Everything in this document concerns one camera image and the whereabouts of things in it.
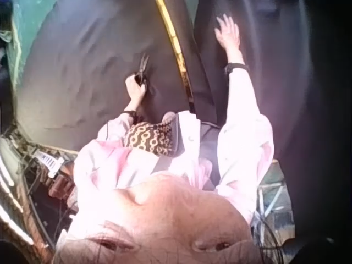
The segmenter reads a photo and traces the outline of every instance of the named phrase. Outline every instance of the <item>fingers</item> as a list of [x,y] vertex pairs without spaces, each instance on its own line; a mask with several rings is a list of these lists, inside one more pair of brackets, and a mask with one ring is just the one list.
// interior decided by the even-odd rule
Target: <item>fingers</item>
[[221,18],[219,18],[219,17],[217,17],[216,20],[218,20],[218,22],[219,22],[219,24],[220,24],[221,32],[224,32],[224,31],[225,31],[225,28],[226,28],[225,22],[224,22]]
[[125,81],[126,86],[130,86],[130,85],[137,84],[135,77],[136,77],[135,74],[133,74],[133,75],[127,77],[127,78],[126,78],[126,81]]
[[235,23],[232,19],[232,16],[230,16],[229,20],[230,20],[231,31],[236,32]]
[[215,29],[215,36],[216,36],[216,38],[217,38],[218,40],[221,39],[221,32],[220,32],[219,29]]
[[237,38],[238,40],[240,40],[240,30],[239,30],[237,24],[235,24],[234,26],[235,26],[236,38]]
[[224,21],[225,21],[226,27],[230,30],[231,29],[230,20],[225,14],[224,14]]
[[142,92],[142,94],[144,95],[144,94],[146,93],[146,91],[147,91],[147,88],[145,87],[145,84],[142,84],[142,85],[141,85],[141,92]]
[[227,16],[226,14],[223,15],[223,20],[219,17],[216,17],[217,21],[220,24],[220,29],[221,32],[219,31],[218,33],[225,33],[225,32],[233,32],[239,36],[239,30],[237,27],[237,24],[233,21],[233,18],[231,16]]

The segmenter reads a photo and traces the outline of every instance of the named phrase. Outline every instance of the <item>eye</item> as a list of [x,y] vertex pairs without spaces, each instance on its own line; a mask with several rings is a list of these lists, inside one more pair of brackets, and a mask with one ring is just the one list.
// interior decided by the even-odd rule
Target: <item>eye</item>
[[221,250],[224,250],[228,247],[230,247],[231,244],[230,243],[227,243],[227,242],[222,242],[222,243],[219,243],[215,246],[215,250],[216,251],[221,251]]
[[232,244],[228,242],[221,242],[213,246],[199,245],[197,246],[196,251],[219,252],[226,248],[229,248],[230,246],[232,246]]
[[102,246],[103,248],[113,250],[113,251],[116,251],[117,249],[116,243],[112,241],[109,241],[106,239],[90,239],[90,240]]

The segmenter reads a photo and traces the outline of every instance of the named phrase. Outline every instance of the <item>light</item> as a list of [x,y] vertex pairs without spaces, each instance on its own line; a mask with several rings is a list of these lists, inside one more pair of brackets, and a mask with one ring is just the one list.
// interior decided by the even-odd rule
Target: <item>light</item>
[[2,161],[1,156],[0,156],[0,174],[4,176],[9,186],[15,186],[15,183],[13,182],[9,171],[7,170],[4,162]]
[[28,244],[33,245],[33,240],[10,218],[4,208],[0,205],[0,219]]
[[0,175],[0,186],[1,189],[4,190],[4,192],[11,198],[13,204],[15,204],[15,206],[20,210],[21,213],[23,213],[23,208],[20,205],[20,203],[15,199],[15,197],[13,196],[13,194],[11,193],[10,189],[7,187],[5,181],[3,180],[3,178]]

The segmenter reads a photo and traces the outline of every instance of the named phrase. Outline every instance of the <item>gold edge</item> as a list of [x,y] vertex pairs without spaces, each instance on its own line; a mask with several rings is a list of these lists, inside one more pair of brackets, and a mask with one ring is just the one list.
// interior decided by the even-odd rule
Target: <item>gold edge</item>
[[194,102],[193,92],[191,89],[191,84],[190,84],[188,72],[186,69],[185,59],[182,54],[180,42],[177,38],[177,34],[176,34],[175,28],[172,24],[171,17],[169,15],[169,12],[167,10],[167,7],[165,5],[164,0],[156,0],[156,3],[158,5],[160,15],[164,21],[164,25],[167,29],[171,45],[173,47],[173,50],[174,50],[174,53],[176,56],[178,68],[179,68],[179,71],[181,74],[183,85],[185,86],[185,89],[186,89],[186,94],[187,94],[188,100],[190,103],[193,103]]

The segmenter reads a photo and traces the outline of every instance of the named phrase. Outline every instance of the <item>scissors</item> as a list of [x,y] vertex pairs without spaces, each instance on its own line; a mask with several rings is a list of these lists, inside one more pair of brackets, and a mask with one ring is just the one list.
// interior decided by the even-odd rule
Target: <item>scissors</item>
[[139,71],[136,73],[136,76],[135,76],[135,80],[138,83],[138,85],[144,84],[146,90],[148,90],[148,81],[147,81],[147,76],[145,74],[145,69],[147,67],[148,60],[149,60],[149,56],[147,56],[144,53],[139,66]]

